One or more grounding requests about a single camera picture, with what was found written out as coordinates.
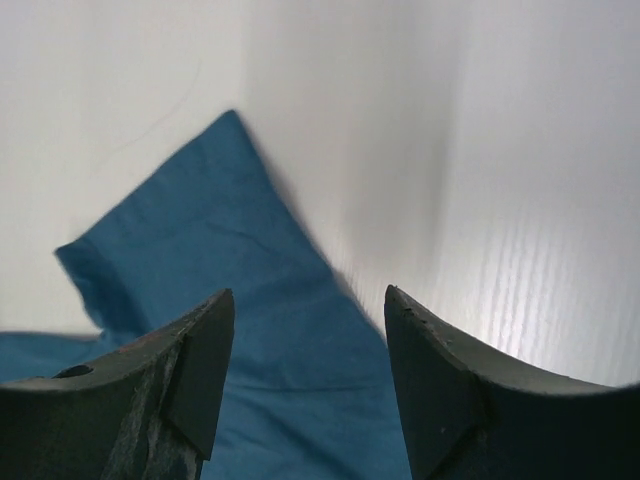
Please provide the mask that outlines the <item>dark blue t shirt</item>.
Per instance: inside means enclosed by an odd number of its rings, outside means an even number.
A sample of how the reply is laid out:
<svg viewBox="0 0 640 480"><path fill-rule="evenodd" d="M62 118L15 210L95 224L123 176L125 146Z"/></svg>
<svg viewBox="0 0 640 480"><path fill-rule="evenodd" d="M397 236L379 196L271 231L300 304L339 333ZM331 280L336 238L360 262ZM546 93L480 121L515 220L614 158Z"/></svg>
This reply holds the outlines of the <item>dark blue t shirt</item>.
<svg viewBox="0 0 640 480"><path fill-rule="evenodd" d="M3 380L96 358L228 288L235 335L203 477L409 477L386 345L281 201L235 112L56 257L101 335L5 334Z"/></svg>

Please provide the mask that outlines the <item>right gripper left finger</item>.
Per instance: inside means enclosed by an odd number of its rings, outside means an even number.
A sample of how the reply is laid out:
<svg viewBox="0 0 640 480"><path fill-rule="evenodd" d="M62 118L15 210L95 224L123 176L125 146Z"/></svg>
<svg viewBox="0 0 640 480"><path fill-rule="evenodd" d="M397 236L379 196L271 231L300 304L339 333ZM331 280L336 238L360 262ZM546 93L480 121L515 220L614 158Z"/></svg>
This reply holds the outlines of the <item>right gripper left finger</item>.
<svg viewBox="0 0 640 480"><path fill-rule="evenodd" d="M2 384L2 478L199 478L212 455L234 315L224 289L93 361Z"/></svg>

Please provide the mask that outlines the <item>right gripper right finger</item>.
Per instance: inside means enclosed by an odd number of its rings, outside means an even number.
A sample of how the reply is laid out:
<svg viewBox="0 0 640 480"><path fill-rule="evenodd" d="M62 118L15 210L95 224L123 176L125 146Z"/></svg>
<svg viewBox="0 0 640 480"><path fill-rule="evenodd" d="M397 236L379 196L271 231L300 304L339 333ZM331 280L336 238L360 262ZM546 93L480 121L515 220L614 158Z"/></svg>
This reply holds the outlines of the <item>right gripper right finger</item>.
<svg viewBox="0 0 640 480"><path fill-rule="evenodd" d="M385 328L416 479L635 479L639 388L552 373L446 323L397 287Z"/></svg>

